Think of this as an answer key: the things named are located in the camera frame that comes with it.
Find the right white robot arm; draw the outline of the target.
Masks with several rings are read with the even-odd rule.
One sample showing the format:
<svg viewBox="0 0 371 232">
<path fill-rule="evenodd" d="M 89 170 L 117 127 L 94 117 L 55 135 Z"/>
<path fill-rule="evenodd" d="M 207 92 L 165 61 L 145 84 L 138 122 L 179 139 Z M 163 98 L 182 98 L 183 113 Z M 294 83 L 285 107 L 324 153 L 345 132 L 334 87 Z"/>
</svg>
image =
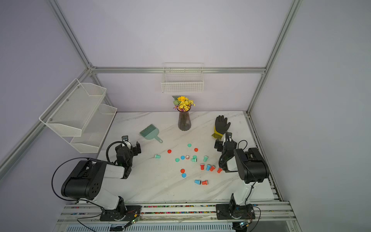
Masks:
<svg viewBox="0 0 371 232">
<path fill-rule="evenodd" d="M 270 175 L 265 159 L 257 148 L 249 148 L 245 151 L 233 140 L 223 142 L 217 139 L 214 147 L 221 152 L 218 171 L 237 172 L 244 182 L 244 187 L 232 194 L 232 205 L 234 207 L 246 206 L 250 202 L 255 188 Z"/>
</svg>

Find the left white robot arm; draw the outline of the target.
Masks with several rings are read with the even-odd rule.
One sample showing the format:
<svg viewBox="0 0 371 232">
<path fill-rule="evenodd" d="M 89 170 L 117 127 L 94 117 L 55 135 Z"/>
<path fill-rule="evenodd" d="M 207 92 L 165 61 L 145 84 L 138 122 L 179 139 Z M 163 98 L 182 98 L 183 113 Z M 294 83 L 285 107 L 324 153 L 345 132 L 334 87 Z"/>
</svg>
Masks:
<svg viewBox="0 0 371 232">
<path fill-rule="evenodd" d="M 54 194 L 65 201 L 84 200 L 100 207 L 103 211 L 126 212 L 122 197 L 103 188 L 105 179 L 127 179 L 131 173 L 133 157 L 141 154 L 139 142 L 133 146 L 130 141 L 115 141 L 106 150 L 106 161 L 78 157 L 79 162 L 61 187 L 61 194 L 51 188 Z"/>
</svg>

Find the black yellow work glove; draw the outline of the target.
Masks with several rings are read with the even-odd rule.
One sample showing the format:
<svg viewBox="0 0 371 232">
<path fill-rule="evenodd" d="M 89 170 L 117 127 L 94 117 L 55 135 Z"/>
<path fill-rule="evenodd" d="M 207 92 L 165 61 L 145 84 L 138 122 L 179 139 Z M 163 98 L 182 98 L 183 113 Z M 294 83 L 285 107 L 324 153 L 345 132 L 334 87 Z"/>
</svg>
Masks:
<svg viewBox="0 0 371 232">
<path fill-rule="evenodd" d="M 212 137 L 215 139 L 222 139 L 223 135 L 230 128 L 230 125 L 231 123 L 228 122 L 228 118 L 224 117 L 224 115 L 219 115 L 215 119 L 214 133 L 212 134 Z"/>
</svg>

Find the green dustpan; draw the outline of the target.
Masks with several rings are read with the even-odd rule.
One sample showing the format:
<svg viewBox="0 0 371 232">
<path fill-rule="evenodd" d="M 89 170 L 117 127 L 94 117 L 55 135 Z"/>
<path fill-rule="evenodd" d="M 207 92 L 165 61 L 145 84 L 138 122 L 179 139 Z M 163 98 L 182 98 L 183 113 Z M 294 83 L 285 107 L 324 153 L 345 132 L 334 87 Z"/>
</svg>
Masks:
<svg viewBox="0 0 371 232">
<path fill-rule="evenodd" d="M 148 127 L 140 131 L 140 135 L 145 138 L 146 140 L 152 140 L 155 139 L 159 143 L 163 143 L 163 140 L 159 138 L 159 129 L 154 126 L 153 124 L 150 124 Z"/>
</svg>

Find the dark glass vase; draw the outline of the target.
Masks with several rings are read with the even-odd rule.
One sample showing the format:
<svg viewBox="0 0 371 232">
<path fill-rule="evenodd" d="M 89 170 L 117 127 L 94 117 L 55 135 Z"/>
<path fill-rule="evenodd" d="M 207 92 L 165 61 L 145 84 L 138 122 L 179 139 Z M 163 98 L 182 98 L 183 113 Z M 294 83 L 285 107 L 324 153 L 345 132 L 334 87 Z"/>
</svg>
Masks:
<svg viewBox="0 0 371 232">
<path fill-rule="evenodd" d="M 182 131 L 188 131 L 191 128 L 191 119 L 189 111 L 179 110 L 178 127 Z"/>
</svg>

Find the lower white mesh shelf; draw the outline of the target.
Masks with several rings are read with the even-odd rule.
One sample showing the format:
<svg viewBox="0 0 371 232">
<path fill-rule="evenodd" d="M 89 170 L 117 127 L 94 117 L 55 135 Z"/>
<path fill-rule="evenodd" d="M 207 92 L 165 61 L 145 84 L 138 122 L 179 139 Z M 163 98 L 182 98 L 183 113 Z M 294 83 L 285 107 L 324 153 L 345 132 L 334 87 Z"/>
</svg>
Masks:
<svg viewBox="0 0 371 232">
<path fill-rule="evenodd" d="M 81 137 L 74 137 L 70 145 L 79 153 L 98 153 L 116 116 L 117 108 L 101 104 Z"/>
</svg>

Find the white mesh shelf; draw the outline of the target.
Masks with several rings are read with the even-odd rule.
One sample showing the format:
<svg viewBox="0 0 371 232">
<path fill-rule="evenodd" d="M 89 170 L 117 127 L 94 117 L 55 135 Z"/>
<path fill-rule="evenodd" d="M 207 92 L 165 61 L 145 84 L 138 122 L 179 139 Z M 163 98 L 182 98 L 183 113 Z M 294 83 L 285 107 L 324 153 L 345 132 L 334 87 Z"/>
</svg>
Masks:
<svg viewBox="0 0 371 232">
<path fill-rule="evenodd" d="M 74 137 L 70 145 L 79 153 L 98 153 L 116 116 L 117 108 L 101 104 L 81 137 Z"/>
<path fill-rule="evenodd" d="M 74 79 L 39 120 L 60 137 L 80 137 L 106 96 L 106 88 Z"/>
</svg>

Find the yellow flower bouquet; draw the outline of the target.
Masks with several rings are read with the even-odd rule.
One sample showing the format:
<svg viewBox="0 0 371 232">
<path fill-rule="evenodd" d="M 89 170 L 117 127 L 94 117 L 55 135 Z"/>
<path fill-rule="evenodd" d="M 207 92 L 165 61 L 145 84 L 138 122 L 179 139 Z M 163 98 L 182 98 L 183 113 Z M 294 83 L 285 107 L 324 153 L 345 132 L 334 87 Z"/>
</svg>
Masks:
<svg viewBox="0 0 371 232">
<path fill-rule="evenodd" d="M 173 96 L 173 99 L 174 109 L 179 112 L 188 112 L 192 106 L 195 106 L 194 101 L 185 96 Z"/>
</svg>

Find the upper white mesh shelf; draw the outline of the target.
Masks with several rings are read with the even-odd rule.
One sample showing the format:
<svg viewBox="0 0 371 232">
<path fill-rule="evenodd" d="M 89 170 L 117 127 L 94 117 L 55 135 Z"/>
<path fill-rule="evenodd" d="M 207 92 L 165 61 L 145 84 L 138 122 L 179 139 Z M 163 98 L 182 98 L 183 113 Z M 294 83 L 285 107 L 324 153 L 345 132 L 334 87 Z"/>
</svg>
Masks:
<svg viewBox="0 0 371 232">
<path fill-rule="evenodd" d="M 39 120 L 60 137 L 80 137 L 106 96 L 106 88 L 74 79 Z"/>
</svg>

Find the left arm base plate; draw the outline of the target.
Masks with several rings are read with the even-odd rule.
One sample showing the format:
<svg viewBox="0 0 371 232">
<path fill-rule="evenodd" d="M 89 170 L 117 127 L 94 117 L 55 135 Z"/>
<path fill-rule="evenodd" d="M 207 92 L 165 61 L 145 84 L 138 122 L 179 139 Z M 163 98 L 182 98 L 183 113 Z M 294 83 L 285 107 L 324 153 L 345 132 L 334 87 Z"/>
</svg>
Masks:
<svg viewBox="0 0 371 232">
<path fill-rule="evenodd" d="M 114 210 L 104 210 L 100 221 L 132 221 L 138 218 L 142 210 L 140 205 L 129 205 Z"/>
</svg>

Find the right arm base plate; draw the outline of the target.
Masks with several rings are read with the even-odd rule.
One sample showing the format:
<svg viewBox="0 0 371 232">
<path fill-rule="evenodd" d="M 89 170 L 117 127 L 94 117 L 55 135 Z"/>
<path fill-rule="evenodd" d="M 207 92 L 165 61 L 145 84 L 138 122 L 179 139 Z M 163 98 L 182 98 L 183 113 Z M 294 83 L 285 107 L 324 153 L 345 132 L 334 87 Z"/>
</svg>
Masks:
<svg viewBox="0 0 371 232">
<path fill-rule="evenodd" d="M 217 204 L 216 206 L 216 216 L 218 220 L 222 219 L 255 219 L 255 212 L 252 204 L 247 204 L 243 206 L 239 205 L 227 205 L 227 204 Z"/>
</svg>

